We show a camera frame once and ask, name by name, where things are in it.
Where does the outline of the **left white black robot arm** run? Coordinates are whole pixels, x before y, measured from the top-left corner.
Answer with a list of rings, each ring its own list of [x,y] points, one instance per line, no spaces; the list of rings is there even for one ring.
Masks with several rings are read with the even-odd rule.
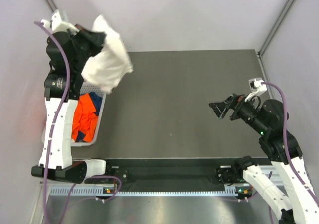
[[[96,176],[106,183],[112,179],[113,170],[105,160],[73,160],[71,155],[73,118],[84,82],[81,72],[88,59],[101,52],[106,35],[79,25],[75,28],[55,32],[44,29],[50,59],[44,81],[46,126],[42,155],[31,174],[44,180],[76,184]]]

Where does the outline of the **white t-shirt red print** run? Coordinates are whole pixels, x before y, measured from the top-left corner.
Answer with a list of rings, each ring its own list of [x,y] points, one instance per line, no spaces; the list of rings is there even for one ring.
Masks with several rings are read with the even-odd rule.
[[[86,82],[110,94],[126,73],[133,72],[133,65],[120,34],[102,15],[95,19],[93,31],[102,32],[106,37],[101,52],[88,59],[81,75]]]

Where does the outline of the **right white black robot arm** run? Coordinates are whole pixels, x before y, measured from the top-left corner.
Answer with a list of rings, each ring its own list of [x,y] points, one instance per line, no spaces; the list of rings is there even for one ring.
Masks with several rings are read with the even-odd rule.
[[[306,173],[303,154],[296,138],[287,131],[288,114],[281,101],[268,99],[261,107],[245,96],[231,94],[222,102],[209,104],[219,119],[233,110],[230,120],[243,120],[259,135],[259,144],[279,174],[282,192],[250,156],[235,160],[236,181],[249,183],[269,205],[281,224],[317,224],[319,201]]]

